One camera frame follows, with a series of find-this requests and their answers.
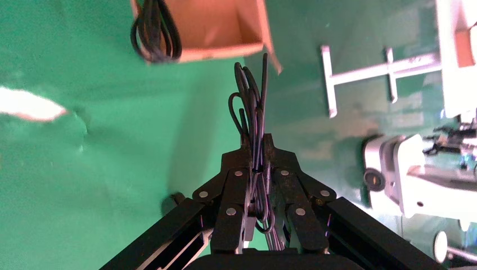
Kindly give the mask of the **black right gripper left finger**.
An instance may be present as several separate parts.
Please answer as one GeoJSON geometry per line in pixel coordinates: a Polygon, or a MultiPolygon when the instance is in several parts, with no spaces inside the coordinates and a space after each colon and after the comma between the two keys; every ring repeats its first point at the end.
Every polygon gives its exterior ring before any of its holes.
{"type": "Polygon", "coordinates": [[[250,148],[222,155],[220,172],[181,201],[102,269],[214,269],[241,254],[246,235],[250,148]]]}

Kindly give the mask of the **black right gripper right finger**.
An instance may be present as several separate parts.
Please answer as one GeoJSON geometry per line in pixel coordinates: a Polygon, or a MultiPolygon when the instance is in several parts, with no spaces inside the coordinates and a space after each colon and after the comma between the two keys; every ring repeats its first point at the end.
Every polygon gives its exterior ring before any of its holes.
{"type": "Polygon", "coordinates": [[[265,135],[273,202],[289,230],[286,269],[441,269],[441,265],[344,197],[304,173],[293,152],[265,135]]]}

